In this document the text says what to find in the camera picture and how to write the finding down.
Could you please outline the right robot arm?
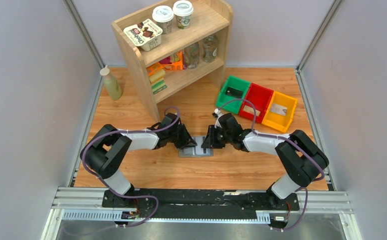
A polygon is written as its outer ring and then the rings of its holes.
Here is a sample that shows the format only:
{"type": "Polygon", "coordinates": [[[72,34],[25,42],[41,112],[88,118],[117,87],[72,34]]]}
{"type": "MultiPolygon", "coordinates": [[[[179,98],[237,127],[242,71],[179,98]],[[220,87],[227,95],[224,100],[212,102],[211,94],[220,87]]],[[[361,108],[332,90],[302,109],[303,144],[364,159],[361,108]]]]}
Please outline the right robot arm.
{"type": "Polygon", "coordinates": [[[202,143],[204,149],[222,149],[227,144],[243,152],[260,152],[279,157],[285,174],[268,189],[270,200],[285,200],[290,194],[323,177],[329,159],[302,130],[291,134],[270,134],[243,128],[231,113],[215,114],[202,143]]]}

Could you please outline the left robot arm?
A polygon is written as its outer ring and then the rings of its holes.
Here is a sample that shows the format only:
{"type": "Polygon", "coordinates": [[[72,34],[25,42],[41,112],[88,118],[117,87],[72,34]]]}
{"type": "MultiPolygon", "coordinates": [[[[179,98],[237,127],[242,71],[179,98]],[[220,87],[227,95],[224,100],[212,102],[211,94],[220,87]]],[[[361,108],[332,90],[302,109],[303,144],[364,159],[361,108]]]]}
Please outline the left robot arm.
{"type": "Polygon", "coordinates": [[[126,179],[120,165],[127,152],[157,150],[168,143],[176,149],[197,146],[180,117],[167,113],[163,120],[144,130],[117,129],[104,125],[81,150],[83,167],[118,196],[126,195],[133,185],[126,179]]]}

